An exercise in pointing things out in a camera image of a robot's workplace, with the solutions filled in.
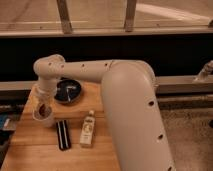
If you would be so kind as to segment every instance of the wooden tabletop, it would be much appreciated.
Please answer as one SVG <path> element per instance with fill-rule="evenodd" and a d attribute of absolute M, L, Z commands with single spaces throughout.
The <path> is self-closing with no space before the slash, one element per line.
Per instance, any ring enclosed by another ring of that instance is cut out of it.
<path fill-rule="evenodd" d="M 56 120 L 66 119 L 72 148 L 60 151 L 55 128 L 44 128 L 32 118 L 32 94 L 12 137 L 2 171 L 120 171 L 100 98 L 100 86 L 81 83 L 83 92 L 71 105 L 53 101 Z M 92 148 L 81 148 L 83 119 L 95 110 L 96 128 Z"/>

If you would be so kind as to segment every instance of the dark plate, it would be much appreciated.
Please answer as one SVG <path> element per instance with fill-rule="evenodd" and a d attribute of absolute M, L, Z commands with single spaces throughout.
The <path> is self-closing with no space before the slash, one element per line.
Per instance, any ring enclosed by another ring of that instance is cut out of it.
<path fill-rule="evenodd" d="M 81 92 L 81 85 L 76 80 L 62 80 L 57 84 L 55 100 L 59 103 L 73 102 Z"/>

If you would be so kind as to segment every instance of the gray floor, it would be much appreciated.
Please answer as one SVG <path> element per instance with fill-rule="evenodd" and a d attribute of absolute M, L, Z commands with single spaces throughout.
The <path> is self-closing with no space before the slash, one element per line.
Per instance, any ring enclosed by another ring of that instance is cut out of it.
<path fill-rule="evenodd" d="M 127 0 L 67 0 L 74 28 L 122 28 Z M 135 27 L 207 25 L 212 0 L 138 0 Z M 0 30 L 60 29 L 56 0 L 0 0 Z"/>
<path fill-rule="evenodd" d="M 159 99 L 177 171 L 213 170 L 213 104 L 202 99 Z"/>

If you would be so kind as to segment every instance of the glass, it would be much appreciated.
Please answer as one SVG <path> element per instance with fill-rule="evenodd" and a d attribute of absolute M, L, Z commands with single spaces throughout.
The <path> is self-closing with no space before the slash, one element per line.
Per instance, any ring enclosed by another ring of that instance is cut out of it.
<path fill-rule="evenodd" d="M 127 0 L 67 0 L 72 27 L 123 28 Z"/>
<path fill-rule="evenodd" d="M 0 0 L 0 30 L 58 30 L 54 0 Z"/>
<path fill-rule="evenodd" d="M 138 0 L 134 27 L 200 26 L 212 19 L 212 0 Z"/>

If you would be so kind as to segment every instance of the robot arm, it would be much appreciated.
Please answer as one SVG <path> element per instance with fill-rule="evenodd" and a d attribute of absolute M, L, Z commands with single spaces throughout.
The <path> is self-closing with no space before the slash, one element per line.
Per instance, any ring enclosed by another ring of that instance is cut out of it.
<path fill-rule="evenodd" d="M 122 171 L 174 171 L 154 91 L 155 75 L 145 62 L 105 60 L 66 63 L 60 55 L 34 64 L 36 96 L 52 98 L 60 77 L 101 83 L 107 123 Z"/>

